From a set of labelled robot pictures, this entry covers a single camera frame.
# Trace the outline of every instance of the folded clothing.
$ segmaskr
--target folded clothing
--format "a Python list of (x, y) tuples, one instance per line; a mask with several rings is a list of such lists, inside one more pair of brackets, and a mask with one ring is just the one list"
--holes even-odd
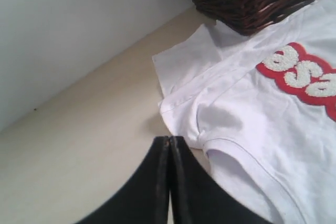
[(336, 0), (252, 37), (202, 26), (153, 57), (174, 135), (217, 183), (273, 223), (335, 223)]

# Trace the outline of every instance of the beige surface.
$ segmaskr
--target beige surface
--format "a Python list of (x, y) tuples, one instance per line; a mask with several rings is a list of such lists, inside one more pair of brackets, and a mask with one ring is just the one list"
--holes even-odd
[(169, 134), (151, 57), (203, 22), (188, 10), (1, 133), (0, 223), (73, 223), (113, 195)]

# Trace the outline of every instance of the white wall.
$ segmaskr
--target white wall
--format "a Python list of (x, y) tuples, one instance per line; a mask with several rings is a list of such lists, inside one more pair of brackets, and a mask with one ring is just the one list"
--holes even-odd
[(191, 6), (191, 0), (0, 0), (0, 129)]

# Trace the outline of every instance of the white t-shirt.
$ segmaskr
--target white t-shirt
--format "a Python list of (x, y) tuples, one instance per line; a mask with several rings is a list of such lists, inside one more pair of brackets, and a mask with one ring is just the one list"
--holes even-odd
[(250, 38), (202, 26), (154, 64), (164, 122), (220, 186), (273, 223), (336, 223), (336, 0)]

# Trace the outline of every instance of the seam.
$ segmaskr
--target seam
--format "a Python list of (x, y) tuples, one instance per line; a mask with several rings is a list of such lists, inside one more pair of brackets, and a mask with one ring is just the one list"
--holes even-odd
[(307, 224), (304, 215), (301, 211), (301, 209), (299, 208), (297, 202), (294, 200), (294, 198), (291, 196), (291, 194), (289, 193), (289, 191), (287, 191), (287, 189), (281, 184), (281, 182), (279, 182), (261, 163), (258, 159), (256, 159), (249, 151), (247, 151), (244, 147), (242, 147), (241, 145), (239, 145), (238, 143), (236, 143), (236, 141), (233, 138), (213, 138), (210, 140), (205, 141), (205, 143), (202, 145), (202, 149), (204, 148), (205, 144), (214, 140), (223, 140), (223, 141), (228, 141), (234, 145), (236, 145), (238, 148), (240, 148), (241, 150), (243, 150), (244, 152), (246, 152), (264, 171), (265, 173), (274, 181), (276, 182), (277, 185), (279, 185), (283, 191), (287, 194), (287, 196), (289, 196), (289, 198), (292, 200), (292, 202), (294, 203), (297, 211), (300, 213), (300, 216), (302, 218), (302, 220), (304, 221), (305, 224)]

